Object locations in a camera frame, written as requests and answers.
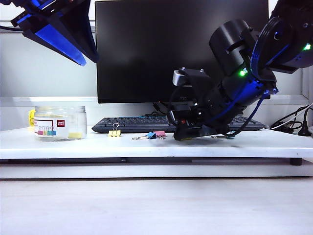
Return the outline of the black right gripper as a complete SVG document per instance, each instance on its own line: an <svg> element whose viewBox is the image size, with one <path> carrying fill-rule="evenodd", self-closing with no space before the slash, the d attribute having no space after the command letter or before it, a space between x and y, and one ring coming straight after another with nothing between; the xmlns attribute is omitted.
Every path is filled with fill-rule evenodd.
<svg viewBox="0 0 313 235"><path fill-rule="evenodd" d="M214 129L208 127L206 118L207 108L205 105L194 103L171 104L168 109L168 121L176 126L174 139L182 141L185 139L222 135L230 132L230 129Z"/></svg>

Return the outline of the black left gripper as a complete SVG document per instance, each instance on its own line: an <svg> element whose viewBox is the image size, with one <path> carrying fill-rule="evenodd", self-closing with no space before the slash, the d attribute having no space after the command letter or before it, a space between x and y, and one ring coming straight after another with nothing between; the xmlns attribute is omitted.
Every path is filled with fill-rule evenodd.
<svg viewBox="0 0 313 235"><path fill-rule="evenodd" d="M23 36L55 51L80 66L85 55L93 62L99 59L89 22L89 0L12 0L24 9L11 20L14 27L22 28ZM54 26L61 21L71 36L71 42Z"/></svg>

